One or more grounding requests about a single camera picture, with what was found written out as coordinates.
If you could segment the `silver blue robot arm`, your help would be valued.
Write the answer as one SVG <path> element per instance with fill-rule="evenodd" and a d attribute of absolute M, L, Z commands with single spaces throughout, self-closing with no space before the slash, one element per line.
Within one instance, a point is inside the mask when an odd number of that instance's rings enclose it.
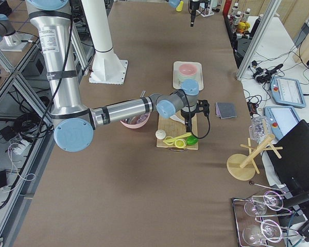
<path fill-rule="evenodd" d="M 187 132 L 197 113 L 209 116 L 209 103 L 198 98 L 193 79 L 169 95 L 152 94 L 96 109 L 80 98 L 78 74 L 72 49 L 73 4 L 71 1 L 27 1 L 30 22 L 37 28 L 52 98 L 47 111 L 54 124 L 54 139 L 64 151 L 78 152 L 89 146 L 99 126 L 158 112 L 169 118 L 180 112 Z M 95 56 L 90 81 L 123 84 L 128 62 L 115 54 L 104 1 L 83 1 L 82 6 L 93 41 Z"/>

